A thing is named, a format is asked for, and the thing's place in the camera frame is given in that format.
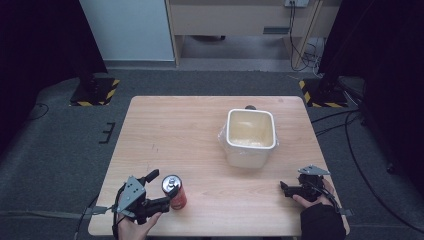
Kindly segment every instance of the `red can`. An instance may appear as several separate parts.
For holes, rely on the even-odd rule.
[[[178,194],[173,199],[171,199],[171,208],[174,210],[178,210],[183,208],[187,203],[187,197],[184,192],[183,182],[181,178],[177,175],[169,175],[166,176],[162,181],[162,190],[166,196],[168,196],[169,192],[174,189],[174,187],[178,187]]]

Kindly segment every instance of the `human hand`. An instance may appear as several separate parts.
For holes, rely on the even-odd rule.
[[[331,184],[325,180],[322,179],[322,182],[324,183],[324,188],[331,193],[332,195],[334,194],[334,188],[333,186],[331,186]],[[304,206],[305,208],[311,207],[313,205],[322,203],[323,205],[330,205],[333,206],[333,204],[330,202],[330,200],[328,198],[326,198],[323,194],[321,194],[321,196],[319,196],[317,198],[317,200],[315,200],[314,202],[309,202],[308,200],[304,199],[303,197],[299,196],[299,195],[293,195],[293,199],[300,203],[300,205]]]
[[[155,213],[145,224],[138,225],[122,214],[118,214],[117,221],[124,217],[118,224],[119,240],[145,240],[147,233],[157,223],[161,215],[160,212]]]

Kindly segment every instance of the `metal bracket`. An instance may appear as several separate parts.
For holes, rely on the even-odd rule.
[[[321,169],[314,165],[309,165],[307,167],[301,168],[297,170],[298,172],[306,175],[331,175],[331,173],[327,170]]]
[[[137,178],[130,176],[127,183],[125,184],[124,192],[121,195],[121,199],[118,203],[117,212],[122,213],[129,217],[134,217],[134,213],[131,213],[125,209],[129,207],[134,201],[136,201],[141,195],[146,193],[146,189],[141,185]]]

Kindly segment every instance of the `power outlet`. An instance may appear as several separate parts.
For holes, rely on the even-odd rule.
[[[308,6],[309,0],[285,0],[284,6],[286,7],[292,7],[293,5],[295,7],[305,8]]]

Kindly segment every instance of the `black curtain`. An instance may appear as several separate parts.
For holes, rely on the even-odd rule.
[[[368,127],[424,196],[423,13],[421,0],[343,0],[319,72],[365,80]]]
[[[0,0],[0,151],[41,89],[97,72],[107,70],[79,1]]]

